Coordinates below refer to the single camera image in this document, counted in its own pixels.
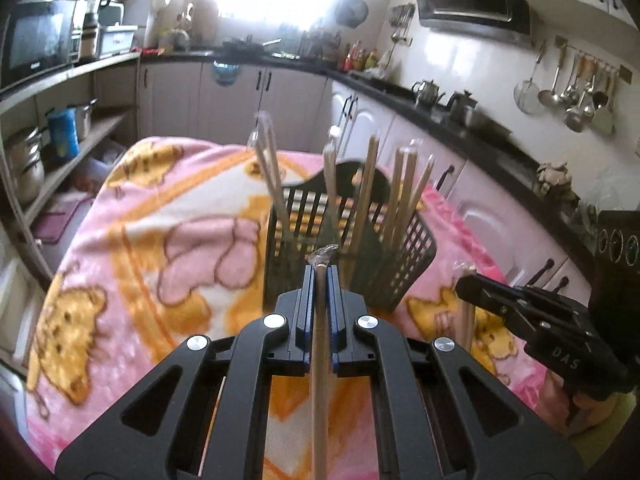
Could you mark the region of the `person's right hand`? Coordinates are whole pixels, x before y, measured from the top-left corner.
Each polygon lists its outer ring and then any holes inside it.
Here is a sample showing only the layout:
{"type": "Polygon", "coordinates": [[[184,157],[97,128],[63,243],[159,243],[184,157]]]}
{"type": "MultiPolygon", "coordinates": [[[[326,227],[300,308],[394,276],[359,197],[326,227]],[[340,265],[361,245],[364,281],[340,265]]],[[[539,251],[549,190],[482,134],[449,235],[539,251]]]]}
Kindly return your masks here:
{"type": "Polygon", "coordinates": [[[612,393],[604,401],[598,401],[582,390],[570,392],[562,377],[547,370],[535,413],[558,434],[571,437],[607,420],[621,396],[612,393]]]}

